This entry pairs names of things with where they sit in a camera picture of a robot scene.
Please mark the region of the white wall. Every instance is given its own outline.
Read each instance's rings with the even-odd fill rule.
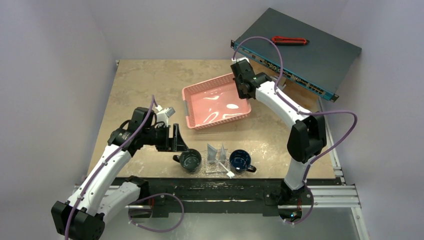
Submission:
[[[116,59],[227,59],[269,7],[330,32],[348,0],[90,0]]]
[[[58,238],[50,209],[87,173],[113,76],[86,2],[1,1],[1,239]]]
[[[424,1],[350,0],[332,31],[362,47],[327,109],[358,125],[337,149],[373,240],[424,236]],[[351,124],[330,117],[336,139]]]

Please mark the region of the pink plastic tray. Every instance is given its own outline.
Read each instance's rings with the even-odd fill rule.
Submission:
[[[229,73],[182,89],[188,128],[204,129],[249,115],[251,105],[239,98],[233,77]]]

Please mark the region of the mug handle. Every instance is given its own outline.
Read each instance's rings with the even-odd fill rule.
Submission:
[[[247,167],[247,171],[248,172],[251,172],[251,173],[254,173],[254,172],[256,172],[256,167],[250,165],[250,166]]]
[[[174,156],[172,156],[172,160],[174,160],[175,162],[179,163],[180,162],[180,156],[174,155]]]

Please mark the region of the robotic arm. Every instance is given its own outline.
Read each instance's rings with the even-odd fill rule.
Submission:
[[[261,72],[255,74],[246,57],[233,61],[231,65],[238,96],[241,99],[256,99],[269,107],[283,122],[291,127],[287,150],[291,155],[288,173],[281,183],[278,204],[282,205],[303,190],[304,176],[312,159],[321,153],[327,144],[325,119],[323,116],[302,115],[293,110],[275,93],[275,82]],[[279,88],[281,96],[294,105],[299,112],[310,113],[299,106]]]
[[[112,132],[100,160],[94,167],[95,170],[91,171],[80,188],[65,203],[57,201],[53,205],[51,214],[59,234],[65,234],[68,217],[78,198],[81,200],[71,221],[69,237],[74,240],[95,240],[100,238],[110,219],[126,205],[150,196],[149,183],[141,178],[131,176],[111,195],[104,198],[107,189],[120,170],[143,145],[155,146],[158,152],[184,152],[189,149],[181,138],[178,124],[173,125],[172,137],[169,137],[171,126],[168,125],[168,119],[174,114],[174,109],[162,109],[160,106],[157,109],[159,110],[157,114],[152,111],[147,116],[147,108],[137,107],[131,120],[123,122],[118,129]],[[156,118],[155,125],[152,125],[153,117]],[[105,163],[105,158],[137,130],[145,118],[147,118],[146,123],[132,141],[115,154],[100,171],[96,171],[101,164]],[[81,197],[82,190],[86,184],[89,184],[88,179],[93,175],[95,175],[93,181],[84,197]]]

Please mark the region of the wooden table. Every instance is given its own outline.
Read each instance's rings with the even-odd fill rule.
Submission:
[[[289,169],[291,157],[286,145],[290,129],[268,107],[251,99],[249,117],[201,130],[189,129],[185,119],[182,89],[231,72],[230,60],[121,60],[116,72],[110,97],[101,122],[89,172],[101,157],[110,134],[122,122],[130,119],[136,107],[149,107],[151,95],[162,107],[174,107],[176,113],[170,118],[170,125],[178,123],[181,136],[189,148],[206,155],[207,143],[219,148],[221,144],[229,152],[244,149],[252,157],[255,173],[246,172],[239,178],[284,178]],[[275,72],[253,62],[256,73]],[[318,96],[291,81],[283,90],[304,108],[317,111]],[[183,171],[180,164],[172,160],[173,152],[157,152],[154,146],[144,146],[118,174],[118,177],[163,178],[225,178],[225,174],[207,174],[204,168],[195,174]],[[330,156],[327,154],[314,163],[309,178],[334,178]]]

